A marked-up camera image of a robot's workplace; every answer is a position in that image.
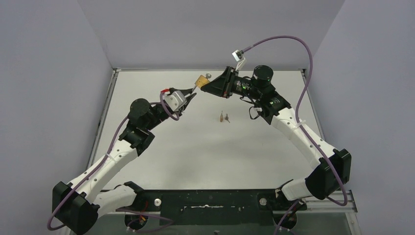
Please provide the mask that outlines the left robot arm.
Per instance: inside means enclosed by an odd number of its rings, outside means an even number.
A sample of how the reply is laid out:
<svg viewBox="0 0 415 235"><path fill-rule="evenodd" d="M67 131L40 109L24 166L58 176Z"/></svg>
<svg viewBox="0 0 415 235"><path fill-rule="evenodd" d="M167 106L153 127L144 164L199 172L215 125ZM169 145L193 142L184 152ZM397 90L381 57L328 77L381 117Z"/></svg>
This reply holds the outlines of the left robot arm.
<svg viewBox="0 0 415 235"><path fill-rule="evenodd" d="M51 218L57 218L62 225L52 227L49 220L48 230L67 227L77 235L84 235L99 217L109 212L128 206L133 209L142 207L145 196L134 183L127 182L107 192L102 189L135 159L132 152L140 156L149 147L155 138L151 130L168 118L178 121L195 95L193 88L169 88L160 92L158 102L144 98L134 100L128 115L117 127L107 152L98 162L68 183L59 182L54 186Z"/></svg>

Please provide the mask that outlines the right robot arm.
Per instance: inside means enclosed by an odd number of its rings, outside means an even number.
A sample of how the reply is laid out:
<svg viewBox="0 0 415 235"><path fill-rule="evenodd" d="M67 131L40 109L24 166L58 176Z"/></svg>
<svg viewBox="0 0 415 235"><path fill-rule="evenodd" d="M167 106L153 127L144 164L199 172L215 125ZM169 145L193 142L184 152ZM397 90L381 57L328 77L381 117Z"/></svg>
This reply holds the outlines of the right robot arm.
<svg viewBox="0 0 415 235"><path fill-rule="evenodd" d="M310 196L326 199L349 181L351 154L328 144L296 117L295 109L271 84L273 75L266 65L255 67L251 77L240 77L234 68L226 67L214 80L203 82L200 89L223 98L233 94L247 97L258 115L279 130L309 163L313 171L308 177L291 180L279 188L275 195L278 207L287 209L295 200Z"/></svg>

